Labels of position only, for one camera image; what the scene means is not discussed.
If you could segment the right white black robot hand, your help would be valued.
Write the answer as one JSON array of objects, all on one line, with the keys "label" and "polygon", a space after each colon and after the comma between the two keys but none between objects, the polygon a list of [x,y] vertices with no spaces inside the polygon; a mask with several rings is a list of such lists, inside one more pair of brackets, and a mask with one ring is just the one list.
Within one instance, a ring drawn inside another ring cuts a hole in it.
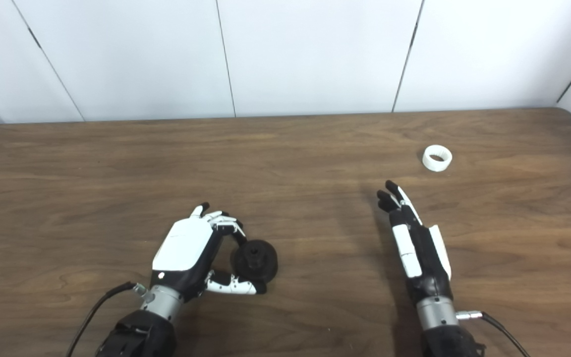
[{"label": "right white black robot hand", "polygon": [[409,196],[394,181],[385,181],[377,197],[379,208],[388,213],[411,301],[453,300],[452,269],[439,226],[425,226]]}]

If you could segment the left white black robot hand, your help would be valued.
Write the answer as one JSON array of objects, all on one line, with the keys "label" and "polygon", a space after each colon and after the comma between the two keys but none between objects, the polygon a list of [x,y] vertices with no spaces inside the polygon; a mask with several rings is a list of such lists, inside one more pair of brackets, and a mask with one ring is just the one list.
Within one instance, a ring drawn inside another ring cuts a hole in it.
[{"label": "left white black robot hand", "polygon": [[212,264],[224,241],[231,236],[241,247],[247,243],[244,225],[227,212],[208,213],[209,203],[196,206],[184,219],[176,221],[162,242],[152,262],[150,286],[168,287],[184,302],[201,296],[205,291],[234,295],[263,295],[267,284],[224,274],[223,280],[213,278]]}]

